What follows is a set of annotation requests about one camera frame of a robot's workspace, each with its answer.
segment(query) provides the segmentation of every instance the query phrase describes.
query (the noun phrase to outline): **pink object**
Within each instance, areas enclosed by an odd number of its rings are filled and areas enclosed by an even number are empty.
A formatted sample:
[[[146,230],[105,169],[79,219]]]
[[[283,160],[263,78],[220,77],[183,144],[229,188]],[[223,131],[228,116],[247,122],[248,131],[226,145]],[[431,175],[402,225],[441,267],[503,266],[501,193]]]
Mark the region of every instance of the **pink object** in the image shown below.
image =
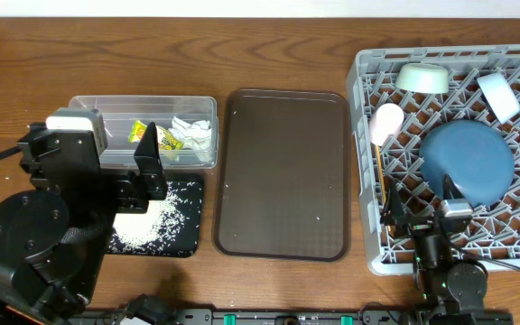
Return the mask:
[[[398,136],[404,121],[404,112],[397,104],[383,104],[370,118],[370,142],[381,146],[389,135]]]

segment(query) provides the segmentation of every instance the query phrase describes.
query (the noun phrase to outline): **clear plastic container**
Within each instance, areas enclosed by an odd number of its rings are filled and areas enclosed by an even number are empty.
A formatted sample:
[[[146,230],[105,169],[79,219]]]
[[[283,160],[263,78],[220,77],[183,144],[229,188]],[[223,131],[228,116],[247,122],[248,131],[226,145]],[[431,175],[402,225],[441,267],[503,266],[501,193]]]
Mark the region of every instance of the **clear plastic container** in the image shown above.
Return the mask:
[[[76,96],[70,107],[96,108],[104,117],[107,149],[99,156],[103,168],[135,169],[134,150],[128,136],[135,120],[144,124],[172,127],[176,116],[188,123],[210,122],[210,146],[202,150],[160,151],[164,169],[209,169],[218,159],[218,116],[216,100],[205,96]]]

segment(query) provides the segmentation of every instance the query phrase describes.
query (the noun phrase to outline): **yellow snack wrapper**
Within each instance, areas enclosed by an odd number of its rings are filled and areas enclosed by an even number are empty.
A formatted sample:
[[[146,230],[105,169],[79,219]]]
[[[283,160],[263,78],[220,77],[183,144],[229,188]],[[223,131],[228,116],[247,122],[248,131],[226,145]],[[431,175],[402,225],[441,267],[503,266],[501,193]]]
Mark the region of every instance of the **yellow snack wrapper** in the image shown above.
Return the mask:
[[[162,126],[156,125],[156,131],[158,133],[158,144],[160,149],[163,150],[180,150],[184,144],[178,141],[170,131],[166,130]]]
[[[140,122],[139,120],[135,120],[134,126],[132,126],[132,131],[127,137],[127,141],[130,143],[140,142],[140,140],[142,140],[142,136],[144,136],[146,128],[147,125]],[[156,125],[155,128],[158,135],[158,147],[160,150],[164,150],[163,155],[171,160],[178,160],[178,154],[170,152],[166,153],[166,151],[181,150],[184,144],[173,137],[173,135],[162,126]]]
[[[144,136],[144,132],[147,127],[147,125],[140,122],[139,120],[135,120],[134,126],[132,126],[132,131],[130,132],[130,135],[127,137],[127,142],[140,142],[140,140],[142,140],[142,136]]]

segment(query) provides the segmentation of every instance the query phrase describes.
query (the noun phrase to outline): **white bowl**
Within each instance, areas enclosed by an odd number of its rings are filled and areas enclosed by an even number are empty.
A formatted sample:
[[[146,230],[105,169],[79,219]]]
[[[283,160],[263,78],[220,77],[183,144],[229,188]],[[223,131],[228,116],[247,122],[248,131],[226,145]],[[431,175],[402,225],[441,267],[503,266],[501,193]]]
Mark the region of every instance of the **white bowl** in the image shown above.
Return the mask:
[[[395,85],[424,94],[446,94],[449,92],[449,72],[434,64],[408,63],[401,68]]]
[[[519,113],[519,101],[502,74],[491,73],[485,77],[477,78],[477,83],[501,124]]]

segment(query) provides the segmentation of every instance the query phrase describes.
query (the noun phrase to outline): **dish rack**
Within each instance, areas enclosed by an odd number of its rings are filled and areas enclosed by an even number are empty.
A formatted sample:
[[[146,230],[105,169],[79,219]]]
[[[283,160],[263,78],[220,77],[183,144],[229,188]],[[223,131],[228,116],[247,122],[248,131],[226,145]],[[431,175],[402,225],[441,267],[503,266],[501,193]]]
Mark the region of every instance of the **dish rack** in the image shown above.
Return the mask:
[[[395,87],[406,63],[440,65],[449,71],[449,93],[421,94]],[[435,127],[456,119],[479,121],[498,131],[515,158],[515,176],[505,197],[490,207],[475,207],[467,229],[451,238],[474,254],[520,266],[520,113],[500,125],[478,88],[476,78],[503,74],[520,102],[520,44],[410,49],[363,50],[347,78],[352,132],[357,143],[360,212],[368,268],[377,275],[411,274],[413,243],[395,239],[380,224],[380,184],[376,156],[370,143],[368,119],[384,103],[404,110],[397,137],[381,148],[384,174],[397,183],[406,213],[429,216],[440,200],[423,180],[419,147]],[[485,263],[489,270],[503,269]]]

